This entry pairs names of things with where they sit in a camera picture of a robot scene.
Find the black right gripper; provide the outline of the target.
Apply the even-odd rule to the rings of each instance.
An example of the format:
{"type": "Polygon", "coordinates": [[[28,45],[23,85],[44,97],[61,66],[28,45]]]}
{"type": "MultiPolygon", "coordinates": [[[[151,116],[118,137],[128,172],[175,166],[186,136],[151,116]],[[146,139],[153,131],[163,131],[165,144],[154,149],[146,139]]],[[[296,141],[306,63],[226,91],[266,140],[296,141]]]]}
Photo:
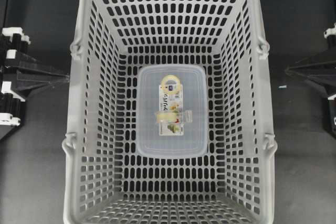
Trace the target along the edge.
{"type": "MultiPolygon", "coordinates": [[[[335,48],[335,24],[324,33],[329,49],[335,48]]],[[[326,50],[300,60],[285,69],[285,73],[328,95],[331,132],[335,133],[335,50],[326,50]]]]}

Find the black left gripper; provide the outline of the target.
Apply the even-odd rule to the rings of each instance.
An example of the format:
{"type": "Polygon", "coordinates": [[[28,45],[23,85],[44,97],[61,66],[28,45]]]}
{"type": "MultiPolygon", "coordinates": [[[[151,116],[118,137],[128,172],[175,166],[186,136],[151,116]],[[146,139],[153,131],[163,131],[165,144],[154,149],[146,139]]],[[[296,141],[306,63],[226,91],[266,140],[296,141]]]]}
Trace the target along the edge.
{"type": "Polygon", "coordinates": [[[1,29],[1,140],[24,124],[26,99],[34,91],[70,80],[63,70],[24,54],[29,45],[21,27],[1,29]],[[18,76],[19,71],[42,76],[18,76]]]}

